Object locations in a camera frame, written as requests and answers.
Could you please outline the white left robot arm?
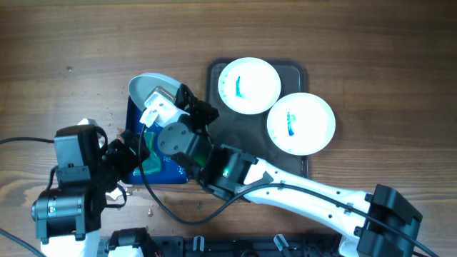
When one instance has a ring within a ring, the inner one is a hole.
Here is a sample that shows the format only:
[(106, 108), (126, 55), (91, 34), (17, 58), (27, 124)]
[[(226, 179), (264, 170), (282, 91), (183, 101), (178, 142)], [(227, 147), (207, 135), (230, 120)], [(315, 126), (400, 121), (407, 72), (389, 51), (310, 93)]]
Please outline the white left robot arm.
[(58, 186), (47, 186), (31, 207), (45, 256), (96, 256), (101, 213), (121, 208), (108, 203), (106, 194), (121, 190), (119, 181), (149, 157), (139, 136), (129, 130), (112, 142), (99, 143), (102, 128), (71, 126), (56, 132), (57, 166), (51, 177)]

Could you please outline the green sponge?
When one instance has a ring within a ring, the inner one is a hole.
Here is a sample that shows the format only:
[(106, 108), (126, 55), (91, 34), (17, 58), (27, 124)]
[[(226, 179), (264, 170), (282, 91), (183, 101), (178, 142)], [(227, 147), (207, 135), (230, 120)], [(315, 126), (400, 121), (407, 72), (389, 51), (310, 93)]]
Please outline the green sponge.
[(154, 140), (155, 140), (155, 133), (154, 132), (145, 132), (144, 133), (144, 140), (146, 142), (146, 146), (150, 151), (149, 157), (143, 161), (142, 166), (144, 169), (145, 175), (150, 175), (153, 173), (159, 173), (161, 171), (161, 158), (154, 150)]

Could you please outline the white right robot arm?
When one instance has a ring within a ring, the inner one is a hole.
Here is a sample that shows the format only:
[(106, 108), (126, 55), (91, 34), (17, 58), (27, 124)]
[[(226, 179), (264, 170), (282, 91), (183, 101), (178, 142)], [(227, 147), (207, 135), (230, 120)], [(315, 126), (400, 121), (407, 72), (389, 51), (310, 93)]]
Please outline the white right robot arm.
[(341, 234), (341, 256), (412, 256), (420, 246), (423, 216), (398, 191), (373, 193), (336, 188), (293, 175), (241, 149), (212, 144), (206, 127), (218, 116), (210, 104), (181, 85), (173, 99), (156, 95), (150, 105), (162, 126), (159, 150), (227, 203), (243, 198), (286, 209)]

